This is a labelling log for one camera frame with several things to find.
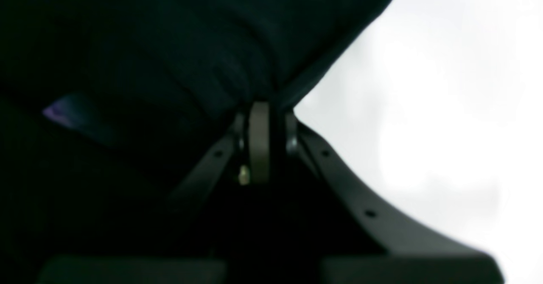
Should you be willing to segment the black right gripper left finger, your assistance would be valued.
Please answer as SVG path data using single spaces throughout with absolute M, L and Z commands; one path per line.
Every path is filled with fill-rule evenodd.
M 240 109 L 225 134 L 147 218 L 133 256 L 64 256 L 50 260 L 40 284 L 226 284 L 235 261 L 218 237 L 238 228 L 244 191 L 270 182 L 268 102 Z

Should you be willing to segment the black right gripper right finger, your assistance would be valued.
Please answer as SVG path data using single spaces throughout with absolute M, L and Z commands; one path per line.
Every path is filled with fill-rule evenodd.
M 292 111 L 285 114 L 286 150 L 306 155 L 382 255 L 323 261 L 326 284 L 502 284 L 495 260 L 413 220 L 370 189 L 330 144 Z

